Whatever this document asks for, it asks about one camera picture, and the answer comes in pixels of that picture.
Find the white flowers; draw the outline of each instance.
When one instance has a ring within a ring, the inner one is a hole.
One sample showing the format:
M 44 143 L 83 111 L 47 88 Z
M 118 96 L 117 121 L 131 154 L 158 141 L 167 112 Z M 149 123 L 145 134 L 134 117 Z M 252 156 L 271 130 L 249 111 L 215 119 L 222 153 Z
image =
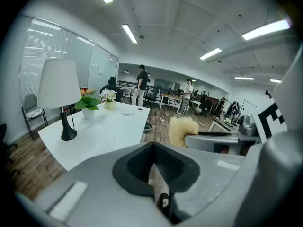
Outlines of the white flowers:
M 103 101 L 113 102 L 116 99 L 116 93 L 117 92 L 115 92 L 114 90 L 104 89 L 100 94 L 100 98 Z

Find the wooden floor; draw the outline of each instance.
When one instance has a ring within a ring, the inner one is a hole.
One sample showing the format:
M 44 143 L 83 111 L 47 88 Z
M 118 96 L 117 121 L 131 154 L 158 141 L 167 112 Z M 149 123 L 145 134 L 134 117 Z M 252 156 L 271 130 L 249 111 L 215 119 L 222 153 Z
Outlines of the wooden floor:
M 169 127 L 160 124 L 153 115 L 164 118 L 162 123 L 167 125 L 172 116 L 181 117 L 181 115 L 177 114 L 176 109 L 169 106 L 162 106 L 161 110 L 159 110 L 159 106 L 157 105 L 150 110 L 148 122 L 153 125 L 153 129 L 144 133 L 142 142 L 157 141 L 169 143 Z M 208 131 L 213 121 L 208 117 L 197 116 L 192 111 L 187 116 L 192 117 L 199 123 L 199 131 Z M 14 160 L 14 163 L 8 163 L 6 166 L 10 174 L 13 173 L 14 169 L 21 171 L 20 175 L 15 173 L 11 177 L 12 183 L 17 192 L 23 193 L 30 199 L 34 199 L 56 178 L 66 172 L 45 147 L 37 133 L 38 130 L 35 130 L 34 133 L 35 141 L 28 134 L 16 142 L 18 147 L 16 149 L 13 147 L 10 150 L 10 158 Z

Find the man in black shirt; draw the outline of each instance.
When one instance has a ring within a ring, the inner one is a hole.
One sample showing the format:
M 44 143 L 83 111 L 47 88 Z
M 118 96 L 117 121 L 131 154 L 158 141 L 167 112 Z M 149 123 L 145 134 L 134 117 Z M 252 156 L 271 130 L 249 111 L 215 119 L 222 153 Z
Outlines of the man in black shirt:
M 108 81 L 108 85 L 104 86 L 101 90 L 100 90 L 100 94 L 102 93 L 102 91 L 104 89 L 107 90 L 114 90 L 116 93 L 116 102 L 121 102 L 123 103 L 123 93 L 120 90 L 120 88 L 117 87 L 117 83 L 116 83 L 116 78 L 115 77 L 110 77 L 109 81 Z
M 144 92 L 146 90 L 146 85 L 148 81 L 147 72 L 145 71 L 145 67 L 143 65 L 139 66 L 140 75 L 138 76 L 138 84 L 137 87 L 133 93 L 132 97 L 132 105 L 136 105 L 137 97 L 139 97 L 138 100 L 138 106 L 142 107 L 143 104 L 143 96 Z

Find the paper on wall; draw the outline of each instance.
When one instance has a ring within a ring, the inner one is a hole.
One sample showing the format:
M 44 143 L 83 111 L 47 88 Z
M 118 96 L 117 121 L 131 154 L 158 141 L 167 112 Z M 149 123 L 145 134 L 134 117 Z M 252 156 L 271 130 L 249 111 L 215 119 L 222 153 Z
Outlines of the paper on wall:
M 104 64 L 99 63 L 98 74 L 103 74 L 103 73 L 104 73 Z
M 275 134 L 287 131 L 287 125 L 273 98 L 253 112 L 252 116 L 262 143 Z

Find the black lamp base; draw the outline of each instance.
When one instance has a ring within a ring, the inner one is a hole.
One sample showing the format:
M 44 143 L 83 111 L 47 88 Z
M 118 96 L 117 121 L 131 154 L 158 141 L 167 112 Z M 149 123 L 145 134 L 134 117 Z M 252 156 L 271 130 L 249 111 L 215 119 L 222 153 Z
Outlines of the black lamp base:
M 62 126 L 63 126 L 63 131 L 61 135 L 61 139 L 64 141 L 69 141 L 72 140 L 73 138 L 76 137 L 77 131 L 75 131 L 67 121 L 66 117 L 66 112 L 60 113 L 61 121 L 62 121 Z

